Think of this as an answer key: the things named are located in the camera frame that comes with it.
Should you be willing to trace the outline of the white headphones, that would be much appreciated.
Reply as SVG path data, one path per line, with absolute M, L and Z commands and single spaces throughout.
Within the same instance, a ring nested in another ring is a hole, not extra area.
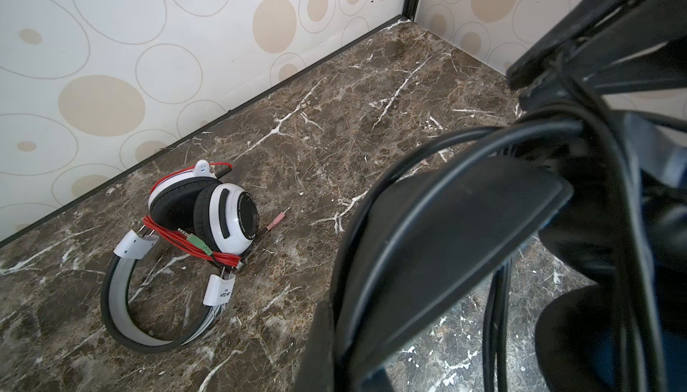
M 128 231 L 116 245 L 101 288 L 101 318 L 120 345 L 142 354 L 188 345 L 212 326 L 230 302 L 235 272 L 259 232 L 259 214 L 250 193 L 221 180 L 232 169 L 229 163 L 202 159 L 153 184 L 142 226 Z M 209 277 L 200 320 L 173 340 L 155 338 L 140 329 L 129 306 L 134 269 L 159 241 L 218 268 Z

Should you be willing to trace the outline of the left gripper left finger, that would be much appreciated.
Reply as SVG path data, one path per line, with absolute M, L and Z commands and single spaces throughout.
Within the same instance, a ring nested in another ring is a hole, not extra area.
M 335 325 L 333 310 L 328 302 L 318 303 L 293 391 L 334 391 Z

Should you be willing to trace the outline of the black headphones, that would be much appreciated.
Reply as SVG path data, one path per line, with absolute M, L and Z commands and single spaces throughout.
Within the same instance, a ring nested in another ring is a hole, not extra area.
M 366 195 L 330 297 L 335 390 L 371 374 L 483 279 L 484 388 L 507 388 L 513 257 L 532 236 L 590 285 L 549 304 L 553 391 L 686 388 L 682 119 L 606 96 L 686 84 L 686 0 L 583 0 L 506 74 L 523 117 L 416 148 Z

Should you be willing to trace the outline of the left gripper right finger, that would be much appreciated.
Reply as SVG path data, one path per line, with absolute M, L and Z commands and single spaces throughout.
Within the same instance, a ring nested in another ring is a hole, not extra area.
M 361 385 L 362 392 L 395 392 L 395 389 L 386 374 L 386 370 L 381 368 L 374 372 Z

